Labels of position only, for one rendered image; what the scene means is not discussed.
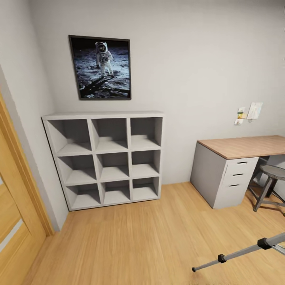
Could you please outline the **camera tripod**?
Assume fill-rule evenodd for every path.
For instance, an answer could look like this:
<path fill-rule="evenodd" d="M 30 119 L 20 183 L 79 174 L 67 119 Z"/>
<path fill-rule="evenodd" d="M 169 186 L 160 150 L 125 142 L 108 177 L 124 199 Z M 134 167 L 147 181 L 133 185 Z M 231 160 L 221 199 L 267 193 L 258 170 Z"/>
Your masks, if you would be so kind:
<path fill-rule="evenodd" d="M 197 268 L 192 268 L 192 270 L 196 272 L 197 270 L 206 268 L 208 266 L 212 266 L 218 263 L 225 263 L 227 260 L 239 257 L 241 255 L 245 255 L 247 253 L 251 253 L 253 251 L 257 251 L 260 249 L 267 250 L 267 249 L 273 248 L 277 250 L 278 252 L 280 252 L 281 254 L 285 255 L 285 247 L 282 247 L 281 245 L 279 245 L 279 243 L 284 242 L 284 241 L 285 241 L 285 232 L 279 235 L 276 235 L 274 237 L 268 238 L 268 239 L 263 238 L 263 239 L 258 240 L 256 245 L 253 245 L 251 247 L 248 247 L 246 249 L 232 253 L 227 256 L 224 256 L 223 254 L 221 254 L 218 256 L 218 260 L 202 265 Z"/>

